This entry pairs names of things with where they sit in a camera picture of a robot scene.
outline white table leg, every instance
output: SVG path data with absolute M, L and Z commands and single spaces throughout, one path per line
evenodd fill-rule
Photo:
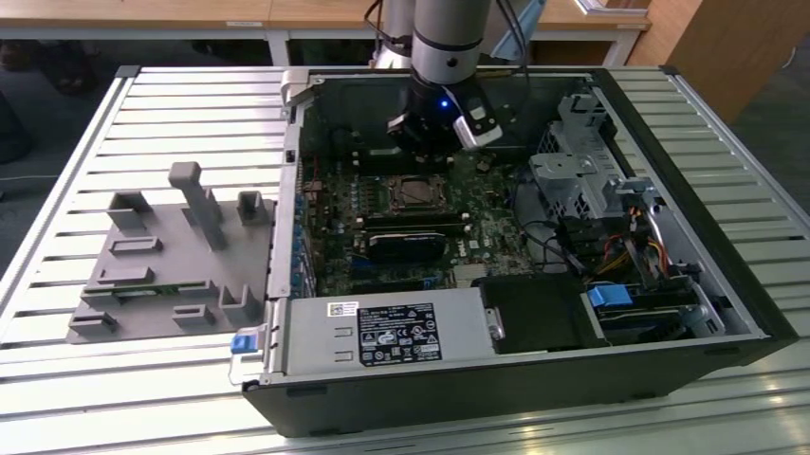
M 266 39 L 270 46 L 270 56 L 274 59 L 274 66 L 290 66 L 290 52 L 287 50 L 290 32 L 287 30 L 267 30 Z
M 607 55 L 605 56 L 605 66 L 625 66 L 639 34 L 641 31 L 638 30 L 627 30 L 619 33 L 617 41 L 613 42 Z

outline barcode sticker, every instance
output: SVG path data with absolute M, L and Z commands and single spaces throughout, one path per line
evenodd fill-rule
M 264 27 L 262 22 L 244 22 L 244 21 L 228 21 L 226 22 L 228 27 Z
M 354 316 L 357 315 L 358 307 L 359 302 L 357 301 L 334 301 L 327 305 L 327 316 L 330 318 L 338 318 L 341 316 Z

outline blue latch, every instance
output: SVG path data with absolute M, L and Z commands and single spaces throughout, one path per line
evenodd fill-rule
M 258 352 L 258 334 L 236 334 L 231 340 L 231 354 L 251 354 Z
M 594 307 L 633 304 L 633 299 L 623 284 L 594 286 L 594 289 L 587 291 L 587 297 Z

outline black cable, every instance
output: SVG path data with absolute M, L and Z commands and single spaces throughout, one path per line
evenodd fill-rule
M 382 30 L 381 28 L 381 23 L 382 23 L 382 9 L 385 8 L 385 0 L 381 0 L 381 7 L 378 8 L 378 30 Z M 381 52 L 382 52 L 382 37 L 378 34 L 378 58 L 381 57 Z
M 371 4 L 371 7 L 369 7 L 369 10 L 366 10 L 366 14 L 363 15 L 363 21 L 366 22 L 369 27 L 371 27 L 374 29 L 374 31 L 379 34 L 379 36 L 382 36 L 383 40 L 387 43 L 391 43 L 391 42 L 394 42 L 394 38 L 391 38 L 391 36 L 385 31 L 382 31 L 382 29 L 369 19 L 371 17 L 371 13 L 375 11 L 375 8 L 381 8 L 381 14 L 382 14 L 382 0 L 375 0 L 375 3 Z
M 502 12 L 503 19 L 506 20 L 506 24 L 509 25 L 509 30 L 511 32 L 513 38 L 515 39 L 515 43 L 521 47 L 521 69 L 523 69 L 523 74 L 527 81 L 527 92 L 521 100 L 521 104 L 517 113 L 523 111 L 523 108 L 527 104 L 529 97 L 531 95 L 531 78 L 529 76 L 529 46 L 527 40 L 523 36 L 523 32 L 521 29 L 521 21 L 518 20 L 518 14 L 515 13 L 515 9 L 511 7 L 511 3 L 506 0 L 506 5 L 503 5 L 503 0 L 497 0 L 495 4 L 498 5 L 498 9 Z
M 551 237 L 551 238 L 547 240 L 547 242 L 550 242 L 551 240 L 555 240 L 555 239 L 557 239 L 557 236 L 553 236 L 553 237 Z M 549 249 L 547 249 L 547 248 L 543 248 L 543 262 L 541 262 L 541 263 L 534 263 L 534 265 L 541 265 L 541 273 L 546 273 L 546 266 L 547 266 L 547 265 L 554 265 L 554 264 L 562 264 L 562 265 L 566 265 L 566 266 L 567 266 L 567 264 L 566 264 L 565 260 L 563 260 L 563 262 L 561 262 L 561 261 L 554 261 L 554 262 L 550 262 L 550 261 L 549 261 Z
M 562 249 L 558 249 L 555 246 L 549 245 L 549 241 L 543 242 L 541 239 L 538 239 L 534 234 L 529 233 L 529 231 L 526 231 L 523 229 L 523 233 L 527 235 L 527 238 L 537 243 L 539 246 L 543 247 L 545 250 L 549 250 L 551 253 L 554 253 L 559 259 L 562 259 L 565 261 L 566 264 L 569 264 L 569 255 L 562 251 Z
M 559 224 L 550 220 L 534 220 L 523 224 L 523 228 L 531 225 L 543 225 L 546 228 L 557 229 L 559 228 Z

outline cable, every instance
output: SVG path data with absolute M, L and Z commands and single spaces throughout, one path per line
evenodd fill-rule
M 630 254 L 627 252 L 622 253 L 619 255 L 619 257 L 617 259 L 614 259 L 613 262 L 599 270 L 597 275 L 601 275 L 601 274 L 609 272 L 610 270 L 619 268 L 619 266 L 622 266 L 627 262 L 629 259 L 630 259 Z
M 531 78 L 529 76 L 529 46 L 527 40 L 523 36 L 523 32 L 518 31 L 521 29 L 521 20 L 518 19 L 518 14 L 515 14 L 515 9 L 511 7 L 511 3 L 506 1 L 506 5 L 503 5 L 503 0 L 497 0 L 498 9 L 502 12 L 503 19 L 509 25 L 509 30 L 513 34 L 513 38 L 515 39 L 515 43 L 521 47 L 521 68 L 523 69 L 523 74 L 527 80 L 527 92 L 521 100 L 521 107 L 515 110 L 515 112 L 522 112 L 523 108 L 527 104 L 529 97 L 531 95 Z
M 531 226 L 531 225 L 543 225 L 546 228 L 550 228 L 550 229 L 559 228 L 559 224 L 555 223 L 554 221 L 550 221 L 550 220 L 534 220 L 534 221 L 530 221 L 530 222 L 527 222 L 527 223 L 523 224 L 523 229 L 526 229 L 526 227 Z
M 665 277 L 669 277 L 667 262 L 670 261 L 670 258 L 667 257 L 667 250 L 651 237 L 649 238 L 649 245 L 658 251 L 658 266 L 661 267 L 661 273 Z
M 546 242 L 550 242 L 551 240 L 557 240 L 555 235 Z M 546 273 L 547 265 L 562 264 L 562 265 L 566 265 L 566 267 L 569 266 L 569 264 L 566 263 L 566 259 L 565 258 L 561 258 L 561 259 L 562 259 L 562 262 L 559 262 L 559 261 L 550 262 L 549 261 L 549 249 L 543 248 L 543 261 L 541 263 L 534 263 L 534 265 L 541 265 L 541 273 Z
M 622 238 L 622 234 L 617 234 L 617 235 L 611 235 L 610 238 L 607 239 L 607 242 L 605 242 L 605 257 L 602 258 L 603 262 L 607 262 L 607 255 L 610 253 L 610 245 L 613 244 L 613 241 L 617 239 Z
M 389 34 L 385 31 L 382 31 L 382 29 L 369 19 L 371 17 L 371 13 L 375 11 L 377 7 L 379 7 L 381 11 L 382 11 L 382 0 L 375 0 L 375 3 L 371 4 L 371 7 L 369 7 L 369 10 L 366 10 L 366 14 L 363 15 L 363 21 L 366 22 L 369 27 L 371 27 L 374 29 L 374 31 L 378 33 L 378 35 L 382 36 L 383 40 L 386 40 L 387 42 L 391 42 L 393 41 L 391 36 L 389 36 Z
M 381 23 L 382 23 L 382 9 L 385 8 L 385 0 L 381 0 L 381 7 L 378 8 L 378 26 L 377 29 L 382 30 L 381 28 Z M 377 35 L 378 39 L 375 40 L 378 42 L 378 58 L 381 57 L 381 52 L 382 52 L 382 37 L 378 34 Z
M 539 246 L 543 247 L 545 250 L 549 250 L 551 253 L 554 253 L 559 259 L 562 259 L 565 261 L 566 264 L 569 264 L 569 256 L 566 255 L 566 253 L 558 249 L 557 247 L 549 245 L 549 241 L 543 242 L 541 239 L 538 239 L 533 234 L 530 234 L 526 230 L 523 230 L 523 233 L 527 235 L 527 238 L 537 243 Z
M 28 180 L 30 178 L 60 178 L 58 175 L 22 175 L 19 177 L 3 177 L 0 182 L 8 182 L 12 180 Z

